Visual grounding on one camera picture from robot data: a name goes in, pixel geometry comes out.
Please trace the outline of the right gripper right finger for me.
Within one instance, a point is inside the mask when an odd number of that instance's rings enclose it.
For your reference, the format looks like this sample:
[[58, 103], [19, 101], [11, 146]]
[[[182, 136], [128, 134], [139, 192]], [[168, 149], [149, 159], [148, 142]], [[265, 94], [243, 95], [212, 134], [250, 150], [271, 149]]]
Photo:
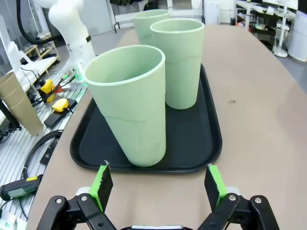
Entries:
[[204, 186], [212, 212], [200, 230], [225, 230], [230, 224], [238, 224], [243, 230], [279, 229], [268, 199], [255, 195], [247, 200], [228, 192], [216, 165], [207, 166]]

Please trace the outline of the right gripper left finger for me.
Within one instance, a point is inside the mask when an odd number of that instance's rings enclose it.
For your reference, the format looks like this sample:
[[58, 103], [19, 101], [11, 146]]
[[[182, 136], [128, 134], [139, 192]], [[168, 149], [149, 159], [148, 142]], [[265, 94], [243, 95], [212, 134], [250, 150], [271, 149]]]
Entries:
[[68, 200], [56, 195], [50, 198], [37, 226], [38, 230], [73, 230], [86, 223], [91, 230], [115, 230], [105, 214], [113, 187], [110, 166], [106, 161], [100, 166], [89, 192]]

